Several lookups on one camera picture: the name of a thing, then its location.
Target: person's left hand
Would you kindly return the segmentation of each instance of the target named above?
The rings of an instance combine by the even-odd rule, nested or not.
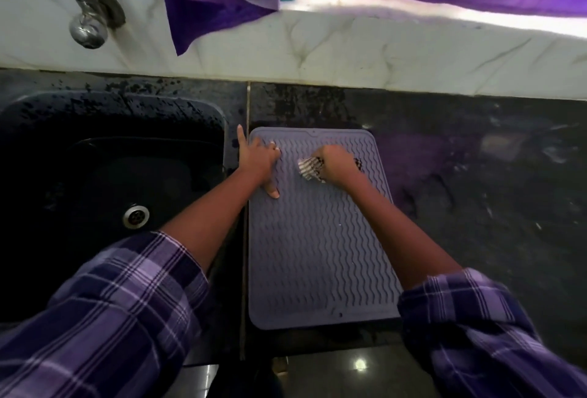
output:
[[[237,127],[238,136],[238,168],[258,177],[259,185],[263,185],[267,194],[273,198],[279,198],[279,191],[272,181],[273,165],[281,151],[274,142],[264,146],[259,137],[255,137],[251,144],[246,142],[242,126]]]

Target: wet mat surface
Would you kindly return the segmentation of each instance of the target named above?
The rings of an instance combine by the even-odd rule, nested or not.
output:
[[[363,130],[260,127],[273,140],[281,194],[258,190],[249,202],[249,315],[261,329],[399,317],[399,281],[348,194],[298,172],[297,160],[341,144],[362,160],[371,183],[390,198],[374,137]]]

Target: rolled-up sleeve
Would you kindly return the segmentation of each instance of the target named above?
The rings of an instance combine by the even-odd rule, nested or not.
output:
[[[404,343],[442,396],[587,396],[584,372],[548,350],[508,289],[478,271],[429,277],[398,308]]]
[[[208,310],[208,282],[179,242],[162,232],[122,240],[0,336],[0,396],[160,395]]]

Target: marble backsplash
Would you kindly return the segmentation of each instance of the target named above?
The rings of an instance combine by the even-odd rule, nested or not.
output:
[[[458,20],[282,11],[177,57],[163,0],[118,0],[127,24],[98,50],[69,36],[74,0],[0,0],[0,66],[400,91],[585,98],[587,40]]]

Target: faucet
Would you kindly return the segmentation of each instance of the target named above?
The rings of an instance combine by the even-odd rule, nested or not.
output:
[[[97,49],[108,39],[108,28],[126,22],[124,10],[116,0],[76,0],[82,13],[69,23],[69,33],[86,49]]]

